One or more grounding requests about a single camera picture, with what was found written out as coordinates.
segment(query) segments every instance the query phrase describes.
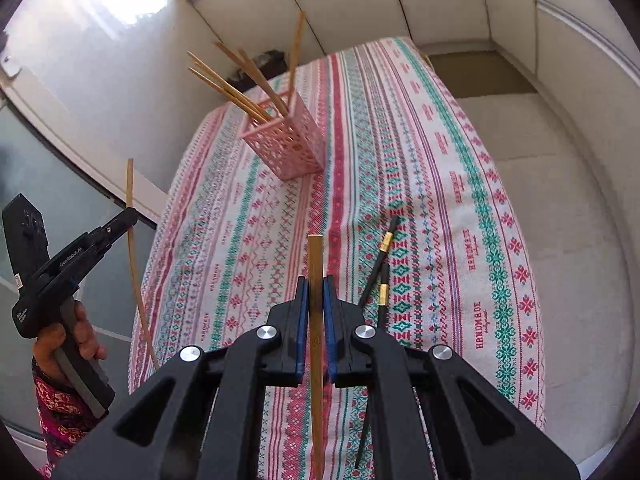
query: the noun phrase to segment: striped fabric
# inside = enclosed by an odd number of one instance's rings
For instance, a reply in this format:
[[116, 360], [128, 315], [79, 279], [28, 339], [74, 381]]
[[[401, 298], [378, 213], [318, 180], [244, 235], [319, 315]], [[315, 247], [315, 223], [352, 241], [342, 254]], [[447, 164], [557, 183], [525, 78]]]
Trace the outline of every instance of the striped fabric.
[[[455, 99], [399, 38], [306, 65], [296, 85], [327, 135], [323, 174], [277, 180], [238, 140], [246, 116], [230, 105], [205, 118], [184, 154], [143, 280], [160, 361], [188, 344], [229, 345], [264, 323], [306, 273], [306, 234], [326, 234], [326, 272], [338, 296], [356, 303], [399, 214], [389, 331], [418, 349], [449, 344], [542, 428], [542, 325], [527, 251], [495, 165]], [[374, 311], [370, 304], [369, 320]], [[133, 390], [152, 370], [139, 320], [131, 349]], [[354, 471], [363, 389], [329, 385], [325, 401], [325, 479], [368, 478], [370, 450]], [[260, 478], [310, 477], [309, 402], [306, 376], [299, 388], [268, 389]]]

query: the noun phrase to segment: pink basket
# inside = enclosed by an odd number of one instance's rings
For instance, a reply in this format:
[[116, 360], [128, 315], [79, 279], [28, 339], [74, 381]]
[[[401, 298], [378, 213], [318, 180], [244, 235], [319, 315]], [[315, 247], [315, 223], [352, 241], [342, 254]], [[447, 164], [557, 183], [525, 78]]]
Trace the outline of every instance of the pink basket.
[[[271, 101], [258, 103], [270, 112]], [[318, 128], [298, 92], [294, 92], [289, 115], [266, 124], [250, 121], [241, 138], [282, 181], [324, 170], [324, 133]]]

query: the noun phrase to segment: hand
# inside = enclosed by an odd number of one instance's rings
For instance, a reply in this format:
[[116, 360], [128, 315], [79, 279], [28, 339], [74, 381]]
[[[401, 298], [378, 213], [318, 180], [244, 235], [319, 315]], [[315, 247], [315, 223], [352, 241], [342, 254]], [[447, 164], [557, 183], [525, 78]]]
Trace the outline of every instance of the hand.
[[[78, 342], [80, 355], [86, 360], [94, 358], [106, 359], [107, 351], [95, 338], [94, 327], [86, 317], [84, 305], [76, 301], [75, 311], [78, 322], [74, 327], [74, 337]], [[69, 384], [53, 357], [53, 351], [62, 345], [65, 337], [65, 329], [60, 323], [54, 323], [43, 328], [33, 344], [33, 356], [43, 373], [56, 381]]]

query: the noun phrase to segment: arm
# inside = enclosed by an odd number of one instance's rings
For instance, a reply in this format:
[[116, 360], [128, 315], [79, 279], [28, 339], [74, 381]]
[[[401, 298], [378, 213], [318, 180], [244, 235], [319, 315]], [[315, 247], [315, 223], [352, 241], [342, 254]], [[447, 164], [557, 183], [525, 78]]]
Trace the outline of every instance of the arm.
[[[74, 336], [85, 359], [104, 359], [106, 352], [98, 344], [94, 329], [86, 317], [82, 303], [76, 301], [78, 323]], [[41, 469], [49, 478], [60, 457], [91, 431], [99, 419], [95, 418], [78, 393], [69, 385], [53, 358], [53, 351], [65, 340], [65, 330], [55, 324], [43, 329], [33, 345], [33, 381], [38, 399], [40, 428], [47, 447], [49, 463]]]

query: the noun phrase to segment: sleeve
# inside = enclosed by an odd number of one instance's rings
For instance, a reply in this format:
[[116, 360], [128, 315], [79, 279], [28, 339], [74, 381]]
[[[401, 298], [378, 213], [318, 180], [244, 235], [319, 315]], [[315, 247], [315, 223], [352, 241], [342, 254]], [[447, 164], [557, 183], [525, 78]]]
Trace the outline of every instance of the sleeve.
[[73, 388], [45, 375], [35, 359], [31, 362], [31, 369], [38, 399], [40, 429], [49, 461], [40, 473], [44, 478], [50, 478], [60, 457], [91, 431], [100, 419], [95, 418]]

